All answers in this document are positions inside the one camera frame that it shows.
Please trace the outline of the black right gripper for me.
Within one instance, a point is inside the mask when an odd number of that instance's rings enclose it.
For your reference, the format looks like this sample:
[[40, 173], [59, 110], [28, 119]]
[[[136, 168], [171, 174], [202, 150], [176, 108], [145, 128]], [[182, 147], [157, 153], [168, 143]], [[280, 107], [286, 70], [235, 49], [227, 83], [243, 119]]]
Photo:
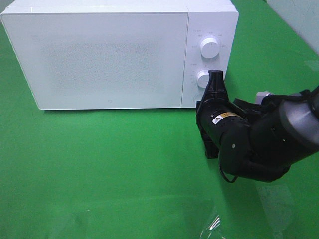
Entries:
[[[196, 124], [200, 131], [205, 155], [208, 159], [218, 158], [218, 153], [235, 159], [249, 159], [248, 131], [249, 128], [243, 112], [229, 101], [223, 71], [209, 70], [209, 81], [203, 94], [203, 99], [196, 102]], [[238, 146], [227, 149], [222, 145], [227, 135], [239, 138]]]

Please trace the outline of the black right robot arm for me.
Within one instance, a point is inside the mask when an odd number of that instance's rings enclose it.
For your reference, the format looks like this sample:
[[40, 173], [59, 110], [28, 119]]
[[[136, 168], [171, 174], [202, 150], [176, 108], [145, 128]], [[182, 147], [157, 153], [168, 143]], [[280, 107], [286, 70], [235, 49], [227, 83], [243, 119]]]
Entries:
[[319, 91], [292, 95], [260, 92], [256, 103], [229, 100], [223, 73], [208, 72], [196, 103], [196, 124], [205, 155], [218, 159], [223, 178], [272, 182], [319, 150]]

